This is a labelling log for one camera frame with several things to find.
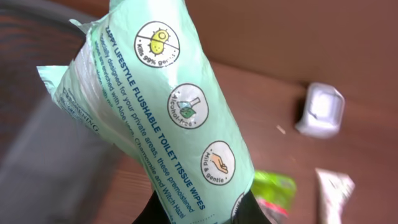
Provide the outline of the green snack bag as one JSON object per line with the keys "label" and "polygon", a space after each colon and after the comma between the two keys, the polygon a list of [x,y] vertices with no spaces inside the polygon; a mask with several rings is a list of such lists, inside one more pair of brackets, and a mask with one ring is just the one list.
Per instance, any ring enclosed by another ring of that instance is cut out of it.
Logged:
{"label": "green snack bag", "polygon": [[272,224],[283,224],[289,216],[297,186],[286,175],[256,170],[251,192]]}

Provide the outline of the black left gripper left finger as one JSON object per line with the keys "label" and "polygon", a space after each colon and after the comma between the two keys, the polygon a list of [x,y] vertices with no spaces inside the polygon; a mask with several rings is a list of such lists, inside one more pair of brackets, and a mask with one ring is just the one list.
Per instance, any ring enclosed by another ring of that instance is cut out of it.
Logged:
{"label": "black left gripper left finger", "polygon": [[153,191],[148,203],[132,224],[170,224],[170,220],[157,196]]}

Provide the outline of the white bamboo print tube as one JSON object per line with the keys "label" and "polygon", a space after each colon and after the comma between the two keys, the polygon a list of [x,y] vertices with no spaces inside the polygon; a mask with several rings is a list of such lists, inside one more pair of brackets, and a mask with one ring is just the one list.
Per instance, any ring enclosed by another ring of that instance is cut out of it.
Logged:
{"label": "white bamboo print tube", "polygon": [[320,190],[319,219],[321,224],[342,224],[343,208],[355,184],[348,174],[316,168]]}

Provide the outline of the mint green wipes pack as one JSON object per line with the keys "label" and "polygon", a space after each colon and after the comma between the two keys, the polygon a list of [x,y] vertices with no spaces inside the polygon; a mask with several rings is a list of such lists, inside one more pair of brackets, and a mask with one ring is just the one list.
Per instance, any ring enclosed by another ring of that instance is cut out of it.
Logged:
{"label": "mint green wipes pack", "polygon": [[37,69],[53,101],[139,161],[171,223],[232,222],[254,168],[186,4],[111,1],[78,27],[70,64]]}

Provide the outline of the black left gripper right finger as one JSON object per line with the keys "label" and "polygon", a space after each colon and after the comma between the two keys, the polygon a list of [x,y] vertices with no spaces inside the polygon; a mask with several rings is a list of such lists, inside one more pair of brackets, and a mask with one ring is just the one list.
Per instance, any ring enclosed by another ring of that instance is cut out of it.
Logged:
{"label": "black left gripper right finger", "polygon": [[253,193],[249,191],[239,204],[232,224],[271,224],[263,214]]}

